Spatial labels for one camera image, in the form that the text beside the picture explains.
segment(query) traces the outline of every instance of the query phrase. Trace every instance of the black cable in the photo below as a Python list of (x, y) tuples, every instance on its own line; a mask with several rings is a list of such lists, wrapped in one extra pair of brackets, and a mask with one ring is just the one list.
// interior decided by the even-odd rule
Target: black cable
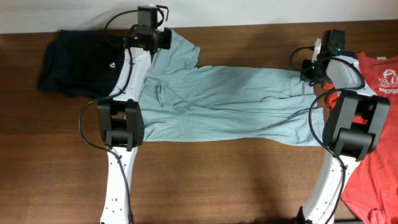
[(120, 46), (121, 46), (121, 44), (112, 43), (112, 42), (108, 39), (108, 35), (106, 34), (106, 31), (108, 30), (109, 24), (110, 24), (114, 19), (116, 19), (117, 17), (119, 17), (119, 16), (121, 16), (121, 15), (124, 15), (124, 14), (127, 14), (127, 13), (132, 13), (132, 12), (138, 12), (138, 10), (136, 9), (136, 10), (130, 10), (130, 11), (126, 11), (126, 12), (119, 13), (119, 14), (117, 14), (116, 16), (112, 17), (112, 19), (110, 19), (110, 20), (106, 23), (105, 28), (104, 28), (104, 31), (105, 31), (105, 40), (107, 41), (107, 43), (108, 43), (109, 45), (111, 45), (111, 46), (113, 46), (113, 47), (120, 47)]
[(298, 48), (298, 49), (296, 49), (295, 51), (293, 51), (293, 53), (290, 55), (289, 63), (290, 63), (290, 66), (291, 66), (294, 70), (296, 70), (296, 71), (300, 71), (300, 69), (297, 69), (297, 68), (293, 65), (292, 59), (293, 59), (294, 54), (296, 54), (299, 50), (303, 50), (303, 49), (314, 50), (314, 49), (315, 49), (315, 46), (301, 47), (301, 48)]
[(94, 102), (98, 102), (99, 100), (107, 100), (107, 99), (111, 99), (111, 98), (117, 97), (117, 96), (119, 96), (119, 95), (122, 95), (122, 94), (124, 93), (124, 91), (127, 89), (127, 86), (128, 86), (128, 84), (129, 84), (130, 78), (131, 78), (132, 66), (134, 65), (133, 62), (132, 62), (131, 50), (130, 50), (130, 48), (127, 48), (127, 50), (128, 50), (128, 52), (129, 52), (129, 56), (130, 56), (130, 68), (129, 68), (129, 75), (127, 76), (127, 80), (126, 80), (126, 83), (124, 84), (123, 88), (122, 88), (117, 94), (115, 94), (115, 95), (106, 96), (106, 97), (102, 97), (102, 98), (97, 98), (97, 99), (94, 99), (94, 100), (91, 100), (90, 102), (88, 102), (88, 103), (81, 109), (81, 111), (80, 111), (79, 122), (78, 122), (78, 128), (79, 128), (80, 137), (82, 138), (82, 140), (83, 140), (87, 145), (92, 146), (92, 147), (94, 147), (94, 148), (96, 148), (96, 149), (101, 149), (102, 151), (105, 151), (105, 152), (107, 152), (107, 153), (112, 154), (112, 155), (116, 158), (116, 160), (118, 161), (118, 164), (119, 164), (119, 167), (120, 167), (120, 171), (121, 171), (121, 173), (122, 173), (123, 180), (124, 180), (124, 185), (125, 185), (125, 187), (126, 187), (127, 204), (128, 204), (128, 209), (129, 209), (129, 217), (128, 217), (128, 218), (129, 218), (129, 223), (134, 223), (134, 218), (133, 218), (132, 210), (131, 210), (130, 188), (129, 188), (129, 184), (128, 184), (128, 181), (127, 181), (127, 178), (126, 178), (126, 174), (124, 173), (124, 169), (123, 169), (123, 166), (122, 166), (122, 162), (121, 162), (121, 160), (120, 160), (120, 157), (119, 157), (115, 152), (113, 152), (113, 151), (110, 150), (110, 149), (107, 149), (107, 148), (101, 147), (101, 146), (97, 146), (96, 144), (93, 144), (93, 143), (89, 142), (89, 141), (86, 139), (86, 137), (84, 136), (84, 134), (83, 134), (83, 129), (82, 129), (82, 126), (81, 126), (81, 122), (82, 122), (82, 120), (83, 120), (83, 114), (84, 114), (84, 112), (86, 111), (86, 109), (89, 107), (89, 105), (93, 104)]
[(160, 15), (162, 16), (162, 20), (160, 20), (158, 23), (157, 23), (157, 26), (160, 26), (160, 25), (162, 25), (163, 24), (163, 21), (164, 21), (164, 13), (163, 13), (163, 11), (160, 9), (160, 8), (157, 8), (157, 11), (160, 13)]
[(322, 78), (317, 78), (316, 80), (312, 80), (308, 83), (309, 86), (313, 87), (317, 84)]
[(364, 88), (364, 87), (365, 87), (365, 79), (363, 78), (361, 72), (360, 72), (352, 63), (349, 63), (349, 62), (347, 62), (347, 61), (345, 61), (345, 60), (343, 60), (343, 59), (341, 59), (341, 58), (336, 58), (336, 57), (325, 57), (325, 58), (319, 59), (319, 60), (317, 60), (316, 62), (314, 62), (310, 67), (308, 67), (308, 68), (302, 70), (302, 72), (306, 72), (306, 71), (309, 70), (309, 69), (313, 69), (313, 67), (316, 67), (320, 62), (325, 61), (325, 60), (337, 60), (337, 61), (339, 61), (339, 62), (345, 63), (347, 66), (349, 66), (351, 69), (353, 69), (353, 70), (355, 71), (355, 73), (358, 75), (359, 79), (361, 79), (361, 85), (358, 86), (358, 87), (337, 88), (337, 89), (329, 90), (329, 91), (326, 91), (326, 92), (322, 93), (321, 95), (319, 95), (319, 96), (312, 102), (312, 104), (311, 104), (311, 106), (310, 106), (310, 109), (309, 109), (309, 112), (308, 112), (308, 123), (309, 123), (309, 125), (310, 125), (310, 130), (311, 130), (311, 133), (312, 133), (313, 137), (315, 138), (315, 140), (317, 140), (317, 142), (319, 143), (319, 145), (321, 145), (326, 151), (328, 151), (330, 154), (332, 154), (332, 156), (335, 157), (335, 158), (339, 161), (340, 166), (341, 166), (341, 168), (342, 168), (342, 178), (341, 178), (341, 187), (340, 187), (340, 191), (339, 191), (338, 196), (337, 196), (337, 201), (336, 201), (335, 207), (333, 208), (333, 210), (332, 210), (330, 216), (328, 217), (328, 220), (325, 222), (325, 223), (327, 224), (327, 223), (329, 223), (329, 221), (331, 220), (331, 218), (333, 217), (333, 215), (336, 213), (338, 203), (339, 203), (339, 201), (340, 201), (340, 199), (341, 199), (341, 195), (343, 194), (344, 183), (345, 183), (345, 180), (346, 180), (346, 166), (345, 166), (343, 160), (341, 160), (341, 158), (340, 158), (338, 155), (336, 155), (333, 151), (331, 151), (331, 150), (330, 150), (330, 149), (317, 137), (317, 134), (315, 134), (315, 131), (313, 130), (313, 126), (312, 126), (312, 109), (313, 109), (313, 107), (315, 106), (315, 104), (317, 103), (317, 101), (320, 100), (321, 98), (323, 98), (324, 96), (328, 96), (328, 95), (330, 95), (330, 94), (332, 94), (332, 93), (336, 93), (336, 92), (338, 92), (338, 91), (343, 91), (343, 90), (360, 90), (360, 89)]
[(132, 32), (134, 31), (134, 29), (135, 29), (135, 28), (137, 28), (137, 27), (138, 27), (138, 25), (137, 25), (137, 24), (134, 24), (134, 25), (132, 25), (132, 26), (130, 27), (129, 31), (127, 32), (127, 36), (126, 36), (126, 38), (128, 38), (128, 37), (129, 37), (129, 35), (131, 35), (131, 34), (132, 34)]

